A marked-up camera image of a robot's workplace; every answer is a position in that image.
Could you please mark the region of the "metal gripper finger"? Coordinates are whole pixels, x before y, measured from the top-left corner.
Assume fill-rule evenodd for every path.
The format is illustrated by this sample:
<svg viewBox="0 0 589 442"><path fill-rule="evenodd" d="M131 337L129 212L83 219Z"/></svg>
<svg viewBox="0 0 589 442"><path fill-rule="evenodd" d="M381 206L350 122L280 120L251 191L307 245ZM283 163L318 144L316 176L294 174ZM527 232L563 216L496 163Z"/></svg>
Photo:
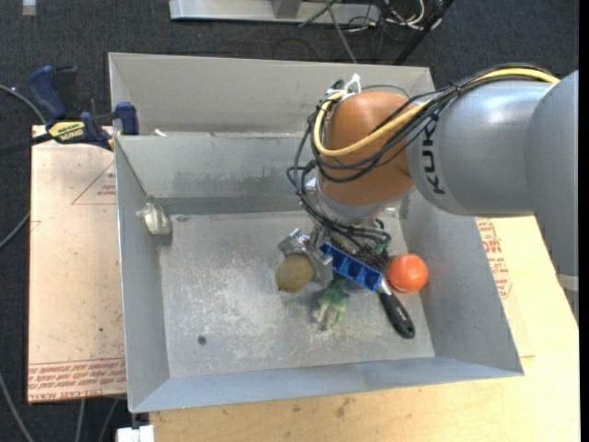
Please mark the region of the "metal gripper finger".
<svg viewBox="0 0 589 442"><path fill-rule="evenodd" d="M325 254L313 256L313 282L318 285L329 286L333 279L332 257Z"/></svg>
<svg viewBox="0 0 589 442"><path fill-rule="evenodd" d="M295 228L278 244L278 250L284 255L307 254L308 235Z"/></svg>

